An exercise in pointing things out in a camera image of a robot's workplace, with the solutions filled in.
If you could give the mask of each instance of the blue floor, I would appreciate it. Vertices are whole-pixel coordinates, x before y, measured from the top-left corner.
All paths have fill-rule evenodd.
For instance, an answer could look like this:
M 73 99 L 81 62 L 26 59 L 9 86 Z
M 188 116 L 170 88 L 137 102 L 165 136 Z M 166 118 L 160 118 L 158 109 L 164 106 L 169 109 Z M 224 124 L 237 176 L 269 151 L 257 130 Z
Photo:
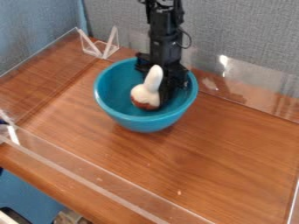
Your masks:
M 50 224 L 64 206 L 0 168 L 0 208 L 13 209 L 32 224 Z

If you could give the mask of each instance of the blue bowl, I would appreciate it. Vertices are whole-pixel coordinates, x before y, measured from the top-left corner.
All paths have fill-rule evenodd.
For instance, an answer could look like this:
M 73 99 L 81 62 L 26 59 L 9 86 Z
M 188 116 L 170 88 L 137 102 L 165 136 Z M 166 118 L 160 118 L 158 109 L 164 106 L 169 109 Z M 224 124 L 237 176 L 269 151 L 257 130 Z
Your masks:
M 94 98 L 113 120 L 126 129 L 137 132 L 154 132 L 170 126 L 192 105 L 198 93 L 197 81 L 188 73 L 189 84 L 177 89 L 173 98 L 156 111 L 144 111 L 130 102 L 133 86 L 142 83 L 142 75 L 134 70 L 136 58 L 114 63 L 98 75 L 94 83 Z

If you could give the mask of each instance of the gray fabric wall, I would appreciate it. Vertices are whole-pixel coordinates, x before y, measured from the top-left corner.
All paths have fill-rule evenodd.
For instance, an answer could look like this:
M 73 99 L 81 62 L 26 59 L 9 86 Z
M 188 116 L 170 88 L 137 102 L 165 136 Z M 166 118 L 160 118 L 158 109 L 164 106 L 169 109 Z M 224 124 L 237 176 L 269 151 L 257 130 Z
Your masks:
M 182 0 L 182 5 L 182 27 L 193 38 L 196 67 L 220 72 L 218 55 L 222 54 L 285 73 L 297 73 L 297 0 Z M 122 46 L 129 46 L 129 32 L 145 33 L 148 29 L 145 7 L 136 0 L 85 0 L 85 11 L 90 34 L 105 39 L 112 25 L 117 25 Z M 141 45 L 142 40 L 138 42 L 130 45 Z
M 80 0 L 0 0 L 0 75 L 84 25 L 78 6 Z

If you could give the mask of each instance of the bowl rim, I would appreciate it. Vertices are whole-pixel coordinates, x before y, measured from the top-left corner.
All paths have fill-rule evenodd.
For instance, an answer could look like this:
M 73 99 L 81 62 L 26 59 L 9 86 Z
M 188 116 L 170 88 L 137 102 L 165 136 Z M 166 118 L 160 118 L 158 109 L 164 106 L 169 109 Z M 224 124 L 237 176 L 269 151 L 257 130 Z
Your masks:
M 113 67 L 117 67 L 120 64 L 124 64 L 126 62 L 130 62 L 136 60 L 136 57 L 129 58 L 129 59 L 122 59 L 118 62 L 113 63 L 108 68 L 105 68 L 97 75 L 94 84 L 93 84 L 93 97 L 94 100 L 97 102 L 97 105 L 104 109 L 104 111 L 106 111 L 108 114 L 110 114 L 114 117 L 121 118 L 122 120 L 126 121 L 134 121 L 134 122 L 150 122 L 150 121 L 158 121 L 162 120 L 165 117 L 169 116 L 176 116 L 178 115 L 193 103 L 196 96 L 198 94 L 198 84 L 197 84 L 197 80 L 194 78 L 193 73 L 189 71 L 188 72 L 188 76 L 190 78 L 190 97 L 188 98 L 188 101 L 185 101 L 180 107 L 177 107 L 174 110 L 165 112 L 164 114 L 160 115 L 150 115 L 150 116 L 136 116 L 136 115 L 126 115 L 118 111 L 116 111 L 114 109 L 112 109 L 101 100 L 101 97 L 98 95 L 98 83 L 100 80 L 102 79 L 102 74 L 105 74 L 110 69 L 113 69 Z

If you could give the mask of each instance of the wooden table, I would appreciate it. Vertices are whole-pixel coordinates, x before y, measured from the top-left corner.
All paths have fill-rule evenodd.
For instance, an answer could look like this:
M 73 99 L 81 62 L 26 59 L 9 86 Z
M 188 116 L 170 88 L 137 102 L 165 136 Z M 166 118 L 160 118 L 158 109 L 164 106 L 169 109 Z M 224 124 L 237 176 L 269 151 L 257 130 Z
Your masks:
M 70 41 L 65 43 L 77 47 Z M 122 49 L 114 57 L 129 53 Z M 30 62 L 22 77 L 11 78 L 13 85 L 23 82 L 25 75 L 52 70 L 50 61 L 60 60 L 60 55 L 46 55 Z M 285 223 L 297 180 L 299 125 L 200 93 L 170 128 L 146 135 L 130 132 L 93 100 L 94 79 L 109 65 L 109 61 L 92 60 L 17 124 L 214 223 Z M 14 100 L 6 84 L 10 98 L 5 100 L 15 101 L 14 111 L 38 101 L 36 93 L 49 90 L 49 80 L 41 73 L 30 79 L 32 84 L 41 83 L 26 103 Z M 6 144 L 0 146 L 0 166 L 94 223 L 152 223 Z

